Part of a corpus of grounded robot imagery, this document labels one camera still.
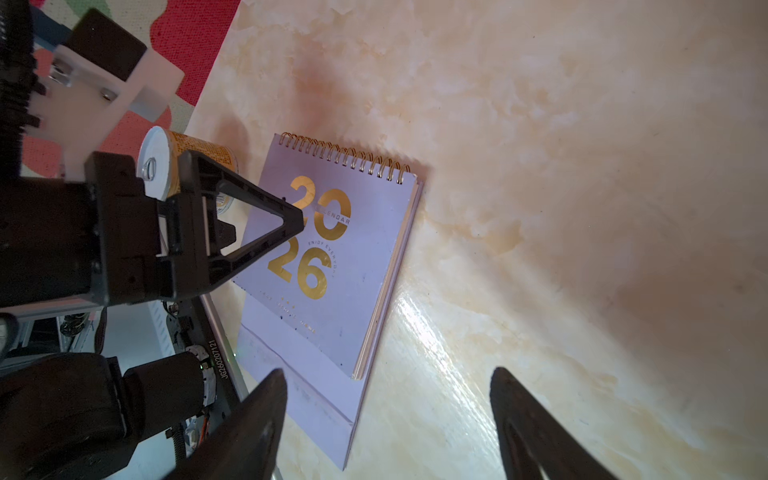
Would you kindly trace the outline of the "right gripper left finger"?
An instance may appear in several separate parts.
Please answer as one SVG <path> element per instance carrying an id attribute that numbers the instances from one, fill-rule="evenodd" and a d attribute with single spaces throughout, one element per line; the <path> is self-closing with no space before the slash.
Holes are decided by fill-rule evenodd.
<path id="1" fill-rule="evenodd" d="M 287 382 L 272 370 L 168 479 L 269 479 L 287 406 Z"/>

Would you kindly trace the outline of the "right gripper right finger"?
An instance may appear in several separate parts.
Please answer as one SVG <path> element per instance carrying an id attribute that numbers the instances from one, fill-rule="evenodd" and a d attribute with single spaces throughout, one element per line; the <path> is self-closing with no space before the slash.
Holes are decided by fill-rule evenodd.
<path id="1" fill-rule="evenodd" d="M 504 367 L 494 370 L 490 403 L 508 479 L 613 479 Z"/>

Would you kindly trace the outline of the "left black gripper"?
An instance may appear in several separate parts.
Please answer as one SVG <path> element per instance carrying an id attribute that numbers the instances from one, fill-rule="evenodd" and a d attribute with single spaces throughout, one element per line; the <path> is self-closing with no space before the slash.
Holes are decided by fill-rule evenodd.
<path id="1" fill-rule="evenodd" d="M 158 202 L 132 157 L 95 152 L 83 183 L 1 181 L 1 304 L 82 296 L 105 306 L 196 297 L 304 229 L 302 211 L 201 152 L 178 159 L 170 266 Z"/>

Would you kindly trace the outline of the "purple 2026 calendar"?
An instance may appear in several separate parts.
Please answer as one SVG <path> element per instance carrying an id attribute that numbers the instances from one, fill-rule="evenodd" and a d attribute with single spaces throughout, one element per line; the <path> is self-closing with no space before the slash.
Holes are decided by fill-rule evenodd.
<path id="1" fill-rule="evenodd" d="M 236 356 L 255 380 L 284 372 L 289 417 L 344 468 L 423 184 L 393 159 L 287 132 L 259 184 L 304 228 L 236 276 Z"/>

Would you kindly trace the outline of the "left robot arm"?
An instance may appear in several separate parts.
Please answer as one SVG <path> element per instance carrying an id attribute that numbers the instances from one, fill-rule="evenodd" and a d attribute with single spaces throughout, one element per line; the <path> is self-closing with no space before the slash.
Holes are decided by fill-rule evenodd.
<path id="1" fill-rule="evenodd" d="M 20 173 L 40 121 L 31 5 L 1 5 L 1 321 L 13 310 L 85 295 L 104 307 L 199 297 L 303 230 L 300 209 L 202 152 L 179 159 L 181 190 L 148 197 L 127 155 L 93 152 L 83 182 Z M 59 353 L 1 378 L 5 479 L 102 479 L 144 440 L 215 402 L 211 350 L 196 346 L 122 370 L 98 353 Z"/>

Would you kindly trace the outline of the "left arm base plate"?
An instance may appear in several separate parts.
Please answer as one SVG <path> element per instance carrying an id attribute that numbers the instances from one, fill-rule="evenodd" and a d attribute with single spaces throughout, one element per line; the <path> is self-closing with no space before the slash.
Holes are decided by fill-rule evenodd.
<path id="1" fill-rule="evenodd" d="M 200 436 L 206 438 L 247 397 L 248 390 L 208 294 L 162 306 L 174 350 L 191 352 L 200 361 L 205 381 Z"/>

